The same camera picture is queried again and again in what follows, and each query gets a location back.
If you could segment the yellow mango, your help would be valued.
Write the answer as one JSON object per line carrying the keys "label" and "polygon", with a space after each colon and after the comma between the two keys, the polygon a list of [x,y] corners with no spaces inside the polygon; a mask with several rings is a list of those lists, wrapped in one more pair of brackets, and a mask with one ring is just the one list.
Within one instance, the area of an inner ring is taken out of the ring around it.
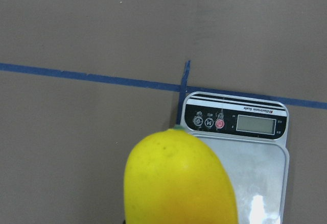
{"label": "yellow mango", "polygon": [[124,172],[126,223],[238,223],[235,193],[219,158],[175,128],[130,152]]}

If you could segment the silver digital kitchen scale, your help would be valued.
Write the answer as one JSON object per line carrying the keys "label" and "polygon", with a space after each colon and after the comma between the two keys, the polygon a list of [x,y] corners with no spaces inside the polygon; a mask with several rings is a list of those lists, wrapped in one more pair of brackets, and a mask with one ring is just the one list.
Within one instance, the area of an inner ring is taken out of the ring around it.
{"label": "silver digital kitchen scale", "polygon": [[239,223],[282,223],[289,152],[288,109],[279,102],[193,92],[180,124],[218,156],[235,191]]}

